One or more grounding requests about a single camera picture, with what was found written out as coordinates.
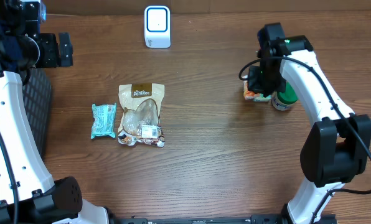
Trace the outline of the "orange snack packet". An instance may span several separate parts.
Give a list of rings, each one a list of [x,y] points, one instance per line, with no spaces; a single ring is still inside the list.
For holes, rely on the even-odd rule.
[[[248,90],[247,81],[243,82],[243,96],[244,96],[244,99],[252,100],[252,101],[261,101],[263,99],[261,93],[255,93],[253,91]]]

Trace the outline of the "green lid jar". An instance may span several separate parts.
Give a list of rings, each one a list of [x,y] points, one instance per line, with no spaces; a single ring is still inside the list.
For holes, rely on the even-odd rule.
[[[290,110],[298,101],[298,97],[289,83],[286,83],[285,92],[276,91],[271,97],[271,104],[280,111]]]

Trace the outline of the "beige snack pouch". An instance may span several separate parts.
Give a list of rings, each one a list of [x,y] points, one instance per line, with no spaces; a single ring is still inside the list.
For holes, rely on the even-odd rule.
[[[127,146],[137,143],[164,147],[165,137],[160,125],[165,86],[158,83],[127,84],[118,87],[123,109],[118,128],[118,142]]]

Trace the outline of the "teal tissue packet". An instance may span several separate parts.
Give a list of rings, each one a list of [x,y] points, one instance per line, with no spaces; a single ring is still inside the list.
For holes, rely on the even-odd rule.
[[[253,101],[255,102],[267,102],[270,100],[271,100],[271,95],[263,96],[262,93],[256,93],[253,98]]]

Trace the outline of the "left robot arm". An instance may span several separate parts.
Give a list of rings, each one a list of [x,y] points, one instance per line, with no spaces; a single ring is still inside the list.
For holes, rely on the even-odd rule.
[[[21,73],[73,64],[67,33],[41,33],[46,15],[42,1],[0,1],[0,223],[110,223],[74,177],[53,179],[27,119]]]

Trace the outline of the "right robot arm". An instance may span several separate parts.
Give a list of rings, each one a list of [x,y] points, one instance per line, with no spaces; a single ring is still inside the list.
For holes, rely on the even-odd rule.
[[[248,91],[279,98],[292,88],[311,124],[300,153],[304,180],[279,215],[253,215],[252,223],[336,223],[321,213],[337,192],[371,194],[371,119],[356,115],[333,89],[304,35],[287,37],[281,24],[259,30],[257,59],[239,79]]]

